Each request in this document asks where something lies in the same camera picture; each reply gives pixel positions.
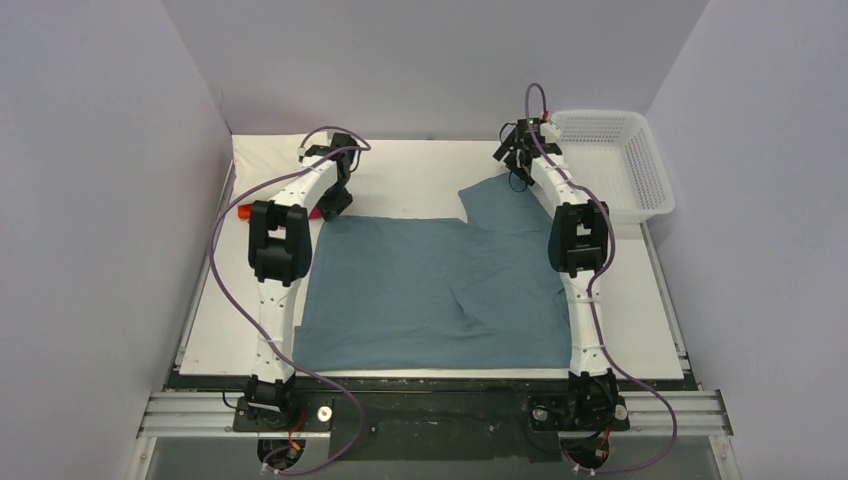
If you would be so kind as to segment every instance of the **gray floor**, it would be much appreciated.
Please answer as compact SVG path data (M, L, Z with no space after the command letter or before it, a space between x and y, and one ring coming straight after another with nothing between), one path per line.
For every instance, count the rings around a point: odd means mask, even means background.
M612 456L607 467L629 466L648 459L661 450L666 438L613 439ZM313 451L326 449L312 440ZM153 455L149 480L183 480L202 478L265 479L269 473L259 474L256 457L256 440L253 439L160 439ZM501 458L474 462L422 462L422 461L369 461L338 462L324 470L308 475L310 479L545 479L588 478L574 476L566 463L531 464L521 458ZM606 475L609 479L719 479L708 438L683 437L672 453L663 461L635 473Z

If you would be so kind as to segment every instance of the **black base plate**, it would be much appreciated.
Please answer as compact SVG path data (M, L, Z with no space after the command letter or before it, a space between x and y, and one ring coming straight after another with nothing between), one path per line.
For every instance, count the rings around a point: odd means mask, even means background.
M558 415L554 412L568 412L573 407L569 404L569 398L564 395L532 395L527 399L527 412L530 420L530 426L534 432L569 432L569 431L586 431L580 428L575 428L571 417L566 414ZM619 396L618 405L627 407L624 403L624 398ZM533 418L533 410L540 408L548 412L548 417L545 420L536 420ZM613 432L623 432L630 430L630 417L624 420L613 419L610 425L610 430Z
M557 434L530 429L520 391L473 393L362 393L366 427L342 461L490 460L523 457L559 462ZM349 401L336 407L330 453L357 432L359 415Z
M318 420L318 409L321 407L333 408L333 398L325 396L323 398L306 397L301 399L301 408L303 408L303 425L299 428L304 432L327 432L332 426L333 419L330 418L327 422ZM289 426L284 425L278 417L275 417L276 412L270 410L251 407L247 404L244 397L239 398L236 405L235 417L233 419L234 432L281 432L288 431Z

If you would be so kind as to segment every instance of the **screw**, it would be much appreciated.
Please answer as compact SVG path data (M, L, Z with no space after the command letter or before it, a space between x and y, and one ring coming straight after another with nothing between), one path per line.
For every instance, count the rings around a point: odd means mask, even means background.
M534 408L533 409L533 418L537 422L544 422L548 419L548 411L543 408Z
M333 409L327 406L323 406L318 409L318 421L325 423L329 422L330 419L333 418Z
M624 405L616 405L615 406L615 419L616 420L624 420L627 418L627 407Z

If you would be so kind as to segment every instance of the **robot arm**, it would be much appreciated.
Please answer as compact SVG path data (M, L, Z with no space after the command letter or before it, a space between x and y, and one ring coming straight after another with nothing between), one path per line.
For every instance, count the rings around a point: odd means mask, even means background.
M331 220L353 202L346 185L356 152L319 160L340 147L355 145L351 136L337 133L330 146L311 147L301 160L305 170L301 176L270 200L251 205L248 262L259 281L258 322L288 358L294 345L294 301L312 263L309 212L317 208L325 220ZM284 238L269 235L278 229L284 231ZM245 389L248 405L278 411L287 422L298 410L294 380L294 368L257 335L256 358Z
M541 157L533 143L530 131L544 142L543 148L555 165ZM595 282L592 296L587 295L589 280L607 258L607 227L600 215L599 206L588 196L571 188L565 181L570 178L562 151L556 144L559 128L541 118L522 119L495 152L516 176L529 185L538 184L555 207L551 236L548 241L548 260L559 272L568 300L568 317L571 324L571 365L573 375L587 373L590 377L606 375L609 362L601 352L589 302L597 302L599 282ZM595 305L600 320L600 307Z
M539 153L531 131L538 138L544 138L542 147L553 164ZM591 202L588 195L572 188L566 181L571 176L556 144L559 136L559 128L543 118L518 120L494 155L528 185L539 184L554 205L548 260L551 267L559 272L568 300L571 324L569 394L566 398L531 397L528 411L545 412L546 417L555 418L548 424L540 420L541 417L531 418L531 425L537 430L600 432L612 424L617 405L623 405L595 326L595 315L601 326L600 306L594 305L594 315L592 311L591 302L599 300L599 282L593 283L591 295L587 292L590 280L607 260L609 231L600 210L607 206L603 202L601 205ZM570 407L563 412L556 407L557 404Z
M595 329L590 302L599 301L600 282L587 295L589 280L603 266L607 255L606 224L597 207L588 196L573 190L558 169L567 172L562 156L549 155L557 164L551 166L542 158L534 158L530 165L531 178L542 188L554 212L548 257L551 266L559 272L568 300L568 318L571 324L571 365L575 375L587 372L589 376L605 375L610 364L601 352L601 342ZM589 230L588 235L578 235L578 226ZM599 320L601 309L595 305Z

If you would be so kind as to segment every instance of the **cable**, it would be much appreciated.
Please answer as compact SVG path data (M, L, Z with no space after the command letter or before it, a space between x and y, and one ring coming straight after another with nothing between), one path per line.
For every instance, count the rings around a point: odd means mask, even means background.
M304 410L301 410L300 411L300 420L297 421L297 425L295 425L294 428L289 430L289 445L291 445L292 448L294 448L297 451L300 451L300 445L298 445L297 443L294 442L294 440L291 439L291 435L292 435L292 433L300 430L300 427L303 426L304 417L306 417L306 412Z
M504 129L506 129L506 127L508 127L508 126L510 126L510 125L515 126L515 123L512 123L512 122L506 122L506 123L504 123L504 124L503 124L503 126L501 127L501 131L500 131L500 132L498 132L498 140L499 140L501 143L503 143L503 131L504 131Z
M606 432L604 432L604 440L601 442L600 445L598 445L598 450L600 450L600 448L603 447L605 443L609 442L609 431L610 428L607 427Z
M268 452L268 454L265 455L265 458L262 459L262 466L259 468L259 474L260 475L263 474L265 472L266 468L271 470L272 472L274 472L274 474L276 474L276 475L292 475L292 476L293 475L303 475L304 473L314 472L316 470L316 469L311 469L311 470L305 470L303 472L286 473L286 472L284 472L280 469L271 468L271 465L268 462L270 462L272 458L277 456L277 454L285 452L286 450L289 450L290 448L291 448L291 445L285 444L282 447L276 448L276 449ZM321 464L321 466L323 467L323 466L326 466L326 465L329 465L329 464L330 464L330 462L325 462L325 463Z
M533 91L533 88L538 89L539 93L542 96L542 111L545 111L545 112L548 111L548 102L547 102L547 98L545 97L545 90L538 83L535 83L535 82L531 83L530 85L527 86L527 91L524 92L524 117L528 122L530 121L530 92ZM609 241L610 241L609 256L607 257L607 261L604 263L604 265L597 272L595 272L595 275L593 275L592 278L589 280L589 284L586 288L586 293L589 296L589 299L591 300L592 299L592 292L593 292L592 287L594 286L594 284L598 280L598 278L600 278L601 275L603 275L607 270L609 270L609 267L610 267L610 265L612 265L612 261L615 258L615 233L613 232L612 221L610 221L609 213L607 212L607 210L605 208L603 208L603 206L601 205L601 201L598 199L598 197L596 197L595 194L592 193L592 191L589 190L588 188L586 188L582 185L578 185L578 184L574 183L570 178L568 178L568 175L566 175L565 172L562 169L558 168L556 162L551 160L551 157L549 157L548 154L545 153L545 149L542 147L542 143L539 141L539 137L536 136L536 132L534 132L532 128L528 129L528 130L530 131L530 136L533 138L533 143L536 145L536 148L539 149L539 153L542 154L542 157L545 159L545 161L548 162L548 165L554 167L556 169L556 171L559 172L559 175L562 177L562 179L565 180L565 182L571 188L573 188L574 190L579 190L579 191L585 193L589 197L589 199L595 205L598 206L598 210L601 211L601 216L604 219L604 223L607 224L607 230L609 231ZM646 391L650 392L653 396L657 397L657 400L659 400L660 402L663 403L663 405L665 405L665 408L668 409L669 415L671 415L671 440L669 441L668 446L665 448L665 450L660 452L654 458L651 458L651 459L649 459L649 460L647 460L643 463L640 463L638 465L634 465L632 467L614 468L614 469L610 469L610 470L598 471L598 472L595 472L595 473L607 474L607 473L635 472L636 470L641 470L643 468L650 467L651 465L659 462L660 460L665 458L665 456L668 455L669 452L671 452L672 448L674 448L674 444L677 443L677 415L675 415L675 413L674 413L674 408L672 408L671 404L668 402L668 400L665 397L662 396L662 394L660 392L658 392L656 389L654 389L653 387L651 387L647 383L645 383L645 382L639 380L638 378L634 377L633 375L630 375L629 373L625 372L624 369L622 369L617 363L615 363L615 360L612 358L612 355L610 355L609 350L607 350L606 342L604 342L604 333L601 330L601 322L600 322L600 319L598 317L598 310L597 310L597 307L595 306L595 302L590 302L589 307L592 310L592 320L595 323L595 331L598 334L598 342L601 344L601 352L604 354L604 357L606 357L607 362L609 362L610 366L612 366L612 368L615 371L617 371L618 373L620 373L624 378L630 380L631 382L633 382L636 385L638 385L639 387L641 387L643 390L646 390ZM568 456L568 453L566 453L565 456L566 456L566 458L571 460L571 457ZM584 472L590 471L589 469L583 468L580 465L578 465L578 467L579 467L580 470L583 470Z
M233 410L238 410L238 408L230 405L229 402L227 402L227 392L225 392L224 390L221 390L221 401L224 402L224 405L232 408Z
M515 193L523 193L523 192L526 192L526 191L527 191L527 187L529 186L529 185L527 185L527 182L525 182L524 180L521 180L521 181L524 183L524 188L522 188L521 190L519 190L519 189L517 189L517 188L513 187L513 186L512 186L512 172L509 172L509 175L507 175L507 177L506 177L506 181L509 183L509 188L510 188L510 189L512 189L512 191L513 191L513 192L515 192Z
M359 168L359 157L361 157L361 156L362 156L362 150L357 150L356 158L353 159L354 164L353 164L352 167L350 167L350 173L355 172L356 169Z
M347 152L347 151L352 151L352 150L360 150L360 151L371 150L371 145L367 141L365 141L365 139L363 139L361 136L359 136L358 134L351 132L350 130L347 130L345 128L333 127L333 126L325 126L325 127L317 128L317 129L309 132L306 135L306 137L304 137L300 146L303 147L306 144L306 141L309 139L309 137L311 137L315 133L320 132L322 130L338 130L338 131L347 133L348 135L355 138L357 141L361 142L364 146L349 145L349 146L345 146L345 147L339 147L339 148L333 150L332 152L328 153L324 157L322 157L317 162L315 162L315 164L313 164L313 167L317 167L318 165L321 165L322 163L329 160L331 157L333 157L333 156L335 156L339 153L342 153L342 152ZM303 176L307 172L311 172L311 171L312 171L311 169L305 169L304 168L304 169L298 170L297 172L293 172L293 173L289 173L289 174L286 174L286 175L282 175L282 176L279 176L279 177L272 178L271 180L262 182L259 185L256 185L253 188L248 189L246 192L244 192L241 195L239 195L238 197L236 197L215 218L215 223L212 226L212 233L209 235L209 240L206 244L206 255L207 255L207 257L209 257L209 270L212 272L212 276L215 278L215 283L217 283L218 287L221 289L221 293L224 294L224 296L233 305L233 307L235 307L235 309L238 310L238 312L245 318L245 320L250 322L250 324L253 326L253 328L255 328L256 331L259 332L259 334L268 342L268 345L271 347L271 350L273 350L274 354L277 357L279 357L280 360L282 360L283 362L285 362L286 364L288 364L289 366L291 366L295 370L297 370L299 372L303 372L303 373L309 375L310 377L313 377L314 379L318 380L319 382L321 382L325 385L328 385L328 386L338 390L339 392L341 392L344 396L349 398L351 402L353 402L353 405L356 407L357 411L359 412L359 429L357 430L356 435L354 435L353 438L351 438L338 452L336 452L335 454L330 456L330 458L328 458L323 463L320 463L320 464L318 464L314 467L310 467L310 468L307 468L306 470L302 470L302 471L299 471L299 472L296 472L296 473L279 472L280 475L303 475L303 474L306 474L306 473L312 473L316 470L320 470L320 469L326 467L327 465L333 463L334 461L336 461L336 459L338 459L339 457L344 455L345 452L347 452L348 450L350 450L351 447L353 447L353 444L356 443L357 440L359 440L359 437L361 437L362 433L365 431L365 409L362 408L362 404L359 403L359 400L356 398L356 396L353 395L353 393L350 390L346 389L342 385L334 382L333 380L331 380L329 378L323 377L323 376L319 375L318 373L307 369L306 367L303 367L301 365L298 365L297 363L294 363L291 359L289 359L288 357L283 355L283 352L280 351L279 347L277 347L277 345L274 343L273 339L271 339L271 336L268 334L268 332L262 327L262 325L259 324L259 322L256 321L256 319L253 318L253 316L251 316L247 312L247 310L244 309L244 307L242 307L242 305L235 299L235 297L233 297L233 294L230 292L230 290L227 288L227 286L224 285L224 281L221 279L221 274L218 271L218 265L215 262L215 237L217 236L218 230L221 228L221 225L224 223L224 219L226 218L227 213L229 213L230 210L232 210L236 205L241 203L245 198L247 198L248 196L252 195L255 192L258 192L259 190L262 190L265 187L268 187L268 186L273 185L275 183L282 182L283 180L290 180L290 179L293 179L293 178ZM279 453L279 451L282 451L282 449L277 449L277 450L278 451L271 452L271 454L276 454L276 453ZM266 456L266 459L271 458L271 456L272 456L271 454L269 454L269 456Z
M599 436L601 436L601 434L604 433L604 430L606 430L607 428L608 427L603 426L600 429L598 429L597 431L595 431L595 433L589 435L588 437L574 438L574 439L564 438L562 440L562 442L568 444L569 447L576 447L578 445L584 445L587 442L594 440L594 439L598 438Z

